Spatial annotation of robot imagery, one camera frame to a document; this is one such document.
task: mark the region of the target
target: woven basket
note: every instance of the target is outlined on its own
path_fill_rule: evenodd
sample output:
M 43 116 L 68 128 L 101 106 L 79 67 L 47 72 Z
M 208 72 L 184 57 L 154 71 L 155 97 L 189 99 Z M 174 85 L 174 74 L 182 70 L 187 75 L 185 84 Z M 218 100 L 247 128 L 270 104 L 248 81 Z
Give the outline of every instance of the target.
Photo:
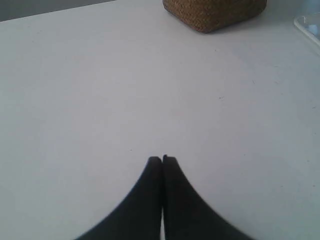
M 163 0 L 163 5 L 193 29 L 209 33 L 259 15 L 267 0 Z

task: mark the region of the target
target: white table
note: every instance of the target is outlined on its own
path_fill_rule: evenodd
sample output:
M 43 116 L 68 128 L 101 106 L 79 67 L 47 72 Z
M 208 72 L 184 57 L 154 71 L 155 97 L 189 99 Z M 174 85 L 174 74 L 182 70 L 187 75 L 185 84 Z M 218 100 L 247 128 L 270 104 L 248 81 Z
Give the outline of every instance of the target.
M 0 239 L 77 237 L 169 154 L 257 240 L 318 240 L 320 57 L 300 4 L 207 35 L 160 0 L 0 22 Z

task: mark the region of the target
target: table surface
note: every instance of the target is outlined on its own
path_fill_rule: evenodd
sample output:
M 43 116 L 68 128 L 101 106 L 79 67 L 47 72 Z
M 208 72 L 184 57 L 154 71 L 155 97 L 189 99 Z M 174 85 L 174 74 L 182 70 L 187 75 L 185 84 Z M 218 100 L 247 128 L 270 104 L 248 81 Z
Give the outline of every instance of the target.
M 320 55 L 300 0 L 197 33 L 160 0 L 0 23 L 0 238 L 74 239 L 177 157 L 257 240 L 320 235 Z

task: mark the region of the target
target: brown basket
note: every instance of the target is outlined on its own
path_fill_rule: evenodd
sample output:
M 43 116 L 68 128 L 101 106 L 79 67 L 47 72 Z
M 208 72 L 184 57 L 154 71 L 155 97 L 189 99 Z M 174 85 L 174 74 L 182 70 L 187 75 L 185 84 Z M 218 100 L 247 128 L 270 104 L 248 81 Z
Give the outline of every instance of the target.
M 163 5 L 193 29 L 209 33 L 259 15 L 267 0 L 163 0 Z

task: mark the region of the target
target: wicker basket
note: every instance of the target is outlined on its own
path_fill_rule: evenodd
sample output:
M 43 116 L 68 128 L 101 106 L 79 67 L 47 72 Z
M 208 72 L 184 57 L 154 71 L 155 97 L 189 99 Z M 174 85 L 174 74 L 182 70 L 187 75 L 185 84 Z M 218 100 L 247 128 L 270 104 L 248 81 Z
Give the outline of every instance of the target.
M 163 5 L 193 29 L 209 33 L 259 15 L 267 0 L 163 0 Z

